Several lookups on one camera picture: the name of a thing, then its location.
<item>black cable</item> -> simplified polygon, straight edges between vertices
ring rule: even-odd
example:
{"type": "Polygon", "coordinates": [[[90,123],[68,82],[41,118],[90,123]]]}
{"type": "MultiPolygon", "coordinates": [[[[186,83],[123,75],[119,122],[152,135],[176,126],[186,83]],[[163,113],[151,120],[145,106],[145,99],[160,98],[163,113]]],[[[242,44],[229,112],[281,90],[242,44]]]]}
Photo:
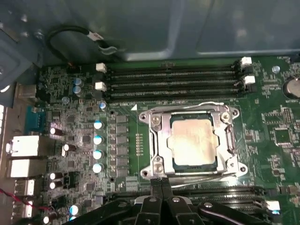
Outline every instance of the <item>black cable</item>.
{"type": "Polygon", "coordinates": [[[62,25],[62,26],[53,28],[46,35],[46,37],[45,37],[45,44],[49,48],[49,50],[51,51],[51,53],[53,55],[55,55],[57,58],[61,59],[62,61],[66,62],[67,64],[69,64],[70,66],[72,66],[73,64],[71,62],[69,62],[69,60],[60,51],[58,51],[57,49],[55,49],[52,46],[52,44],[51,44],[51,39],[54,36],[56,36],[57,34],[59,34],[61,32],[65,32],[65,31],[74,31],[74,32],[82,33],[84,35],[88,35],[90,32],[89,32],[89,30],[87,30],[85,28],[82,28],[82,27],[62,25]]]}

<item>white slot latch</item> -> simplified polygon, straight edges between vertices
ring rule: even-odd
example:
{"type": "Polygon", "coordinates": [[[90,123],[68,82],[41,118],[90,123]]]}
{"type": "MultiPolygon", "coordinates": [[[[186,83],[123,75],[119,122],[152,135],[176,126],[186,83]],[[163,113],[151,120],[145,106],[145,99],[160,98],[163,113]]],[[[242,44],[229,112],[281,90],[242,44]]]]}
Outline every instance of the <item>white slot latch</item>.
{"type": "Polygon", "coordinates": [[[248,65],[251,65],[252,64],[252,59],[251,57],[243,57],[241,60],[240,60],[240,64],[242,66],[248,66],[248,65]]]}
{"type": "Polygon", "coordinates": [[[102,72],[102,73],[106,73],[107,72],[106,65],[104,63],[97,63],[96,64],[96,70],[98,72],[102,72]]]}
{"type": "Polygon", "coordinates": [[[106,85],[104,82],[96,82],[95,83],[95,89],[96,90],[101,90],[101,91],[106,91],[106,85]]]}
{"type": "Polygon", "coordinates": [[[244,84],[245,85],[253,84],[253,83],[255,83],[255,76],[249,75],[249,76],[244,77],[244,84]]]}

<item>metal panel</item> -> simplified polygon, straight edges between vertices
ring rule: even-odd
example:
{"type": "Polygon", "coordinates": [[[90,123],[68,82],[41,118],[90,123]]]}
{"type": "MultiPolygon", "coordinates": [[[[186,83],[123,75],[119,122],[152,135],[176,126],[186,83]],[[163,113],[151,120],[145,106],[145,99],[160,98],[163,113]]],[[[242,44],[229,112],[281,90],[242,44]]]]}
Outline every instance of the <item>metal panel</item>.
{"type": "MultiPolygon", "coordinates": [[[[11,21],[24,24],[20,18],[26,15],[27,32],[38,41],[52,26],[79,25],[120,45],[128,61],[287,54],[298,52],[300,45],[298,0],[2,2],[3,8],[17,18],[11,21]]],[[[81,34],[60,34],[53,39],[53,45],[72,61],[105,60],[97,46],[81,34]]],[[[45,51],[44,63],[60,61],[45,51]]]]}

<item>wire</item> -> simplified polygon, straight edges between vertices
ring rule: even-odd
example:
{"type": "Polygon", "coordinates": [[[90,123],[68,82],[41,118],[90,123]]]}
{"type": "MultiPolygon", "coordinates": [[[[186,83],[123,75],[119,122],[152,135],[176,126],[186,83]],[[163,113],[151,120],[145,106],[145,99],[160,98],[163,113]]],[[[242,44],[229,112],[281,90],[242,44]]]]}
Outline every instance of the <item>wire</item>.
{"type": "Polygon", "coordinates": [[[38,207],[38,206],[34,206],[34,205],[32,205],[31,203],[29,203],[28,201],[21,200],[20,198],[18,198],[18,197],[15,196],[14,194],[9,193],[9,192],[6,192],[6,191],[4,191],[4,190],[1,189],[1,188],[0,188],[0,193],[3,193],[3,194],[5,194],[5,195],[8,196],[8,197],[13,198],[16,202],[20,202],[20,203],[23,203],[23,204],[25,204],[25,205],[29,205],[29,206],[31,206],[31,207],[33,207],[33,208],[36,208],[36,209],[39,209],[39,210],[52,210],[51,207],[44,207],[44,206],[38,207]]]}
{"type": "Polygon", "coordinates": [[[88,35],[90,32],[82,27],[78,27],[78,26],[66,26],[66,25],[62,25],[59,27],[54,27],[52,30],[50,30],[48,32],[48,34],[46,35],[45,38],[45,43],[46,46],[49,48],[49,50],[51,51],[51,53],[53,55],[55,55],[57,58],[59,58],[60,60],[66,62],[68,65],[73,66],[73,63],[70,62],[60,51],[58,51],[57,49],[55,49],[52,44],[51,44],[51,39],[56,36],[57,34],[61,33],[61,32],[65,32],[65,31],[74,31],[74,32],[78,32],[78,33],[82,33],[84,35],[88,35]]]}
{"type": "MultiPolygon", "coordinates": [[[[57,58],[59,58],[60,60],[67,63],[69,66],[74,67],[73,63],[70,62],[60,51],[58,51],[56,48],[54,48],[53,45],[51,44],[51,40],[54,36],[56,36],[57,34],[59,34],[61,32],[65,32],[65,31],[74,31],[77,33],[82,33],[86,36],[88,36],[90,34],[90,31],[88,29],[85,29],[85,28],[79,27],[79,26],[62,25],[62,26],[52,28],[45,37],[45,44],[49,48],[51,53],[53,55],[55,55],[57,58]]],[[[95,42],[98,44],[99,49],[101,49],[101,52],[104,55],[111,55],[117,51],[116,47],[110,46],[104,40],[97,40],[95,42]]],[[[115,54],[113,55],[113,59],[117,60],[117,61],[122,61],[121,58],[115,54]]]]}

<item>red wire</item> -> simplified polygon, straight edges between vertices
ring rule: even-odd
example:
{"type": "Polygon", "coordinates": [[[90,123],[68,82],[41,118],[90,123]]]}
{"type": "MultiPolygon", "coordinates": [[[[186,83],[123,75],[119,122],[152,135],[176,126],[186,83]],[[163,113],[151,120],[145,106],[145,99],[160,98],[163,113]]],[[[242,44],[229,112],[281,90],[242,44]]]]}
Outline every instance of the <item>red wire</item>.
{"type": "Polygon", "coordinates": [[[0,193],[3,193],[9,197],[12,197],[16,202],[20,202],[20,203],[23,203],[25,205],[29,205],[33,208],[36,208],[36,209],[39,209],[39,210],[51,210],[52,208],[51,207],[44,207],[44,206],[40,206],[40,207],[37,207],[37,206],[34,206],[32,205],[31,203],[29,203],[28,201],[22,201],[21,199],[19,199],[17,196],[15,196],[14,194],[12,193],[8,193],[6,191],[3,191],[2,189],[0,189],[0,193]]]}

